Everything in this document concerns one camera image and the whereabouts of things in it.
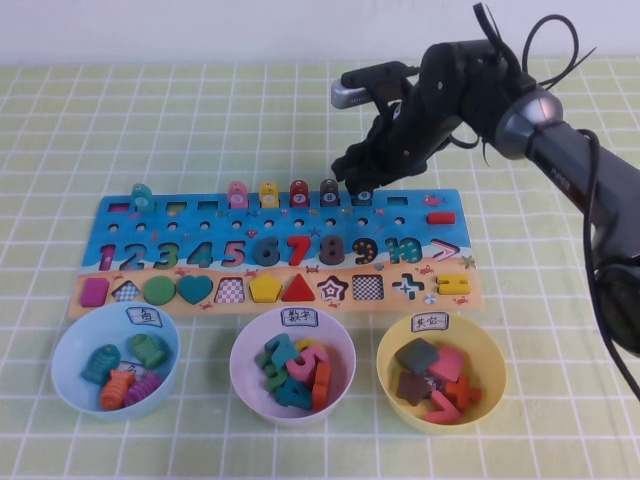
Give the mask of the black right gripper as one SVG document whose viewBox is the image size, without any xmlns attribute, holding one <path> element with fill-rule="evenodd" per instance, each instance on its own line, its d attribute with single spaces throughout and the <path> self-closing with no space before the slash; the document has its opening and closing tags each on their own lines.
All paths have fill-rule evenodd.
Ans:
<svg viewBox="0 0 640 480">
<path fill-rule="evenodd" d="M 374 190 L 423 173 L 427 160 L 443 148 L 461 123 L 461 89 L 442 82 L 416 84 L 390 113 L 379 115 L 358 146 L 331 165 L 347 190 Z"/>
</svg>

